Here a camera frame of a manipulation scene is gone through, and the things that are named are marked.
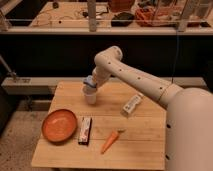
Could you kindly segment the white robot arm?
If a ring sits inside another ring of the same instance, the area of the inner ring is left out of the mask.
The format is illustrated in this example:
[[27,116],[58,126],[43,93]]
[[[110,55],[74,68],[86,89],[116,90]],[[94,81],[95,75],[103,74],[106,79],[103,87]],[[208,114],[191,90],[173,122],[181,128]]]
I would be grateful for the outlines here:
[[121,62],[122,51],[111,46],[99,52],[92,74],[84,79],[88,103],[99,87],[115,76],[167,111],[165,171],[213,171],[213,94],[182,88]]

